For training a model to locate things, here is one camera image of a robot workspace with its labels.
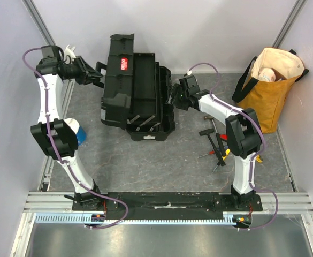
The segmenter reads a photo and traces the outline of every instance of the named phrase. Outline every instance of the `white wall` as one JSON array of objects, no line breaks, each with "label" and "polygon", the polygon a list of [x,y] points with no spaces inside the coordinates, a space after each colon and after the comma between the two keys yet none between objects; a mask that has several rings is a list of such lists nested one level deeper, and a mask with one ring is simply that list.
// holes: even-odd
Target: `white wall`
[{"label": "white wall", "polygon": [[[44,45],[21,1],[0,0],[0,257],[9,256],[29,190],[36,190],[43,153],[30,134],[40,93],[21,57]],[[41,54],[33,53],[35,65]]]},{"label": "white wall", "polygon": [[288,95],[279,127],[294,179],[313,203],[313,1],[307,1],[281,48],[296,50],[310,69]]},{"label": "white wall", "polygon": [[[35,0],[55,42],[107,61],[110,35],[135,33],[135,52],[155,52],[173,73],[211,62],[241,72],[272,46],[295,0]],[[209,67],[198,70],[210,71]]]}]

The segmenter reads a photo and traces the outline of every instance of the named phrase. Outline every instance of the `screwdriver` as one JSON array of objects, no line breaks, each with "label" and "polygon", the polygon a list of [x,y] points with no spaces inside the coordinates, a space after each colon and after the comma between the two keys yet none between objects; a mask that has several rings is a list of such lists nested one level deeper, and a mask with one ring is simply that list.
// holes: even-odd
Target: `screwdriver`
[{"label": "screwdriver", "polygon": [[[225,154],[226,154],[226,155],[223,157],[223,160],[225,160],[225,159],[227,158],[227,156],[229,155],[229,153],[230,153],[230,149],[228,148],[228,149],[225,151]],[[217,163],[216,167],[213,169],[213,172],[215,172],[215,171],[217,170],[218,166],[220,166],[220,163],[219,163],[219,162]]]},{"label": "screwdriver", "polygon": [[212,155],[212,154],[215,154],[215,151],[210,151],[209,153],[204,154],[204,155],[201,155],[201,156],[199,156],[198,158],[202,158],[202,157],[204,157],[204,156]]}]

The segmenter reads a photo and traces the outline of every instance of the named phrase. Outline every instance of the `tool bag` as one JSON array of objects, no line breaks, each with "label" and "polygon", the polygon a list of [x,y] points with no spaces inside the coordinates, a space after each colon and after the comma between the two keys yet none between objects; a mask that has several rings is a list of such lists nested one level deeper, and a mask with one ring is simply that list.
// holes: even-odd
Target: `tool bag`
[{"label": "tool bag", "polygon": [[[250,78],[243,85],[253,61],[255,63]],[[257,79],[262,68],[271,68],[274,71],[275,82]],[[308,72],[295,51],[265,48],[258,57],[251,60],[237,83],[232,100],[240,108],[252,108],[256,111],[263,133],[275,132],[289,90]]]}]

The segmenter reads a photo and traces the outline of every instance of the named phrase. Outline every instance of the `cable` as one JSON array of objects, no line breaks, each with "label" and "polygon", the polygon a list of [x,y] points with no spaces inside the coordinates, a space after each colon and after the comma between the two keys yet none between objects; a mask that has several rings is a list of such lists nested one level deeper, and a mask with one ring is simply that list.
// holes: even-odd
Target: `cable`
[{"label": "cable", "polygon": [[45,78],[42,76],[42,74],[40,72],[38,72],[36,69],[34,69],[32,66],[30,66],[27,61],[26,61],[26,55],[29,53],[29,52],[32,52],[32,51],[35,51],[35,50],[41,50],[41,48],[32,48],[32,49],[29,49],[27,50],[23,56],[22,56],[22,60],[24,62],[24,64],[30,69],[32,70],[39,78],[41,78],[41,80],[43,81],[43,84],[44,84],[44,91],[45,91],[45,117],[46,117],[46,124],[47,124],[47,131],[48,131],[48,137],[49,137],[49,140],[50,140],[50,143],[53,147],[53,150],[57,156],[57,159],[58,161],[61,163],[61,164],[66,164],[67,165],[67,168],[68,170],[70,171],[70,174],[71,176],[73,177],[73,179],[75,180],[76,183],[78,183],[82,188],[84,188],[86,191],[88,191],[89,193],[97,196],[97,197],[100,197],[100,198],[103,198],[103,199],[107,199],[107,200],[110,200],[110,201],[115,201],[115,202],[118,202],[120,204],[122,204],[124,207],[125,207],[125,213],[123,215],[122,218],[120,218],[119,220],[115,221],[115,222],[112,222],[108,225],[105,225],[105,226],[101,226],[101,227],[98,227],[98,228],[92,228],[90,226],[86,226],[87,228],[91,228],[91,229],[106,229],[106,228],[110,228],[112,226],[115,226],[117,225],[119,222],[121,222],[122,220],[124,220],[126,218],[126,216],[128,215],[128,212],[129,212],[129,207],[126,203],[124,203],[123,201],[119,200],[119,199],[115,199],[115,198],[111,198],[111,197],[108,197],[108,196],[105,196],[105,195],[101,195],[101,194],[98,194],[97,192],[94,192],[93,190],[85,187],[81,181],[78,180],[78,178],[75,176],[72,168],[71,168],[71,165],[68,161],[66,160],[62,160],[61,156],[60,156],[60,153],[55,145],[55,142],[54,142],[54,138],[52,137],[52,133],[51,133],[51,129],[50,129],[50,120],[49,120],[49,110],[48,110],[48,84],[45,80]]},{"label": "cable", "polygon": [[[218,70],[216,69],[216,67],[213,65],[213,64],[210,64],[210,63],[197,63],[195,65],[193,65],[189,71],[191,71],[194,67],[197,67],[198,65],[201,65],[201,64],[206,64],[206,65],[209,65],[211,66],[217,73],[218,75],[218,83],[219,83],[219,79],[220,79],[220,74],[218,72]],[[261,225],[261,226],[256,226],[254,228],[251,228],[251,229],[242,229],[242,230],[255,230],[255,229],[261,229],[261,228],[264,228],[265,226],[271,224],[275,218],[277,217],[278,215],[278,210],[279,210],[279,200],[278,200],[278,197],[277,195],[275,194],[275,192],[273,190],[270,190],[270,189],[256,189],[253,184],[251,183],[252,179],[253,179],[253,169],[254,169],[254,164],[255,164],[255,159],[258,155],[260,155],[261,153],[263,153],[265,151],[265,149],[267,148],[267,144],[266,144],[266,141],[264,139],[264,136],[263,136],[263,133],[261,131],[261,129],[258,127],[258,125],[256,124],[256,122],[250,118],[248,115],[246,115],[244,112],[236,109],[236,108],[233,108],[231,107],[230,105],[226,104],[225,102],[223,102],[222,100],[220,100],[219,98],[217,98],[216,96],[213,95],[213,90],[218,86],[218,83],[216,84],[215,87],[212,87],[210,89],[210,96],[212,98],[213,101],[219,103],[220,105],[228,108],[229,110],[231,111],[234,111],[242,116],[244,116],[244,118],[246,118],[247,120],[249,120],[251,122],[251,124],[253,125],[253,127],[256,129],[259,137],[261,138],[261,142],[262,142],[262,149],[260,149],[260,151],[256,152],[252,157],[251,157],[251,160],[250,160],[250,169],[249,169],[249,186],[251,187],[252,190],[255,190],[256,192],[268,192],[268,193],[272,193],[274,195],[274,198],[275,198],[275,203],[276,203],[276,206],[275,206],[275,212],[274,212],[274,215],[272,216],[272,218],[265,224]]]}]

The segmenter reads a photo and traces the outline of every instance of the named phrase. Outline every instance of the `red logo sticker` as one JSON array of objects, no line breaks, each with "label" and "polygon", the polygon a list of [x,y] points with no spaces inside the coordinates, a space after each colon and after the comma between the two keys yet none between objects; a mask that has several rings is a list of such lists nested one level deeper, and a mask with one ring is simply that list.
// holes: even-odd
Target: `red logo sticker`
[{"label": "red logo sticker", "polygon": [[120,69],[126,71],[128,69],[128,58],[123,57],[120,60]]}]

